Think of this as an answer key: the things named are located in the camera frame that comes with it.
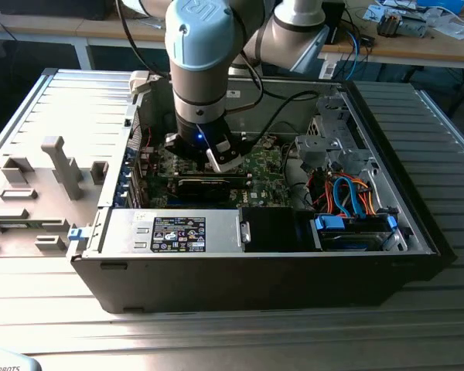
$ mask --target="sticker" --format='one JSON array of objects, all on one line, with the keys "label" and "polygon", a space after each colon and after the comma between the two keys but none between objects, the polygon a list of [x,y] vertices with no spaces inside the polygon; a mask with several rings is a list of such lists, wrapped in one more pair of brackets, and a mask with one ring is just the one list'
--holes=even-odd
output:
[{"label": "sticker", "polygon": [[151,247],[155,253],[205,252],[206,219],[154,217]]},{"label": "sticker", "polygon": [[227,98],[240,98],[241,91],[240,90],[227,90]]},{"label": "sticker", "polygon": [[132,218],[132,222],[152,222],[155,216],[156,213],[152,211],[136,211]]}]

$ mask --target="blue latch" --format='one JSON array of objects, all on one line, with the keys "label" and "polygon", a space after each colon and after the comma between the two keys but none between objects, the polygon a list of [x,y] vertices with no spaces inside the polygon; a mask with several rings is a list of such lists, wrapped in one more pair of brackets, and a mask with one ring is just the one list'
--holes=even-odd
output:
[{"label": "blue latch", "polygon": [[387,216],[387,222],[392,230],[397,229],[397,220],[392,215]]},{"label": "blue latch", "polygon": [[335,215],[320,215],[315,220],[317,230],[344,230],[343,219]]},{"label": "blue latch", "polygon": [[84,228],[71,228],[67,234],[69,241],[82,241],[90,237],[91,228],[86,226]]}]

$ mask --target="floor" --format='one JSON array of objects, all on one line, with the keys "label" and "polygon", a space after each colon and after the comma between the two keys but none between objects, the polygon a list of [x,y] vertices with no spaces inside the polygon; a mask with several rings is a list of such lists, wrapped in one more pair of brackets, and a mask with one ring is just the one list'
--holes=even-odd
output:
[{"label": "floor", "polygon": [[[79,68],[73,47],[46,43],[5,42],[3,47],[6,56],[0,58],[0,131],[20,105],[23,97],[29,92],[44,68],[58,67]],[[164,50],[143,50],[147,60],[154,61],[162,70],[168,70],[168,57]],[[98,70],[143,70],[132,51],[127,48],[94,47],[94,62]],[[317,68],[308,78],[315,79]],[[387,65],[382,69],[378,63],[361,63],[355,69],[354,80],[398,82],[405,75],[408,66]],[[288,76],[288,71],[274,66],[264,68],[265,75]],[[462,79],[461,70],[426,67],[418,71],[411,83],[419,89],[426,90],[443,109],[450,105],[452,96]],[[453,119],[459,130],[464,134],[464,104]]]}]

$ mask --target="wooden workbench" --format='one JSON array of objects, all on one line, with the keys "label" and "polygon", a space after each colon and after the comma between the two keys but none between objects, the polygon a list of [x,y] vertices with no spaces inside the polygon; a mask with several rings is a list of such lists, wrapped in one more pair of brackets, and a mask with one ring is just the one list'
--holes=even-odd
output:
[{"label": "wooden workbench", "polygon": [[[464,40],[453,39],[434,29],[429,29],[423,39],[405,36],[380,37],[377,35],[375,22],[358,18],[358,16],[362,17],[363,7],[372,3],[371,0],[347,0],[347,3],[353,20],[360,27],[361,32],[376,39],[369,61],[464,68]],[[120,20],[115,14],[104,21],[0,14],[0,22],[18,40],[73,45],[80,66],[85,70],[94,67],[90,57],[90,46],[128,46]],[[164,31],[134,19],[128,20],[128,24],[141,48],[164,49]],[[10,39],[1,26],[0,39]],[[352,46],[345,37],[336,45],[324,46],[320,56],[326,60],[324,68],[345,59],[351,50]]]}]

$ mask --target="white label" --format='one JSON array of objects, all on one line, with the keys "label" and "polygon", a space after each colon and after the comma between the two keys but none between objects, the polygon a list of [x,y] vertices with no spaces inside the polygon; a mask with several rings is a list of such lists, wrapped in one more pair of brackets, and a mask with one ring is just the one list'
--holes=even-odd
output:
[{"label": "white label", "polygon": [[133,222],[152,222],[156,217],[156,213],[151,211],[136,211],[134,213]]},{"label": "white label", "polygon": [[227,90],[227,98],[240,98],[241,91],[240,90]]}]

